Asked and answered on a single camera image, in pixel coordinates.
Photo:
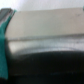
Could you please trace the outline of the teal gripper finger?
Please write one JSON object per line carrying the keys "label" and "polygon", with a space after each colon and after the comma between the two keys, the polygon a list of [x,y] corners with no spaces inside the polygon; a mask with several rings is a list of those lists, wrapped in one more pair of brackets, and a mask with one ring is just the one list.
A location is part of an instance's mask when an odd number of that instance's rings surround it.
{"label": "teal gripper finger", "polygon": [[5,30],[13,17],[15,10],[1,9],[0,10],[0,78],[8,79],[8,67],[5,55]]}

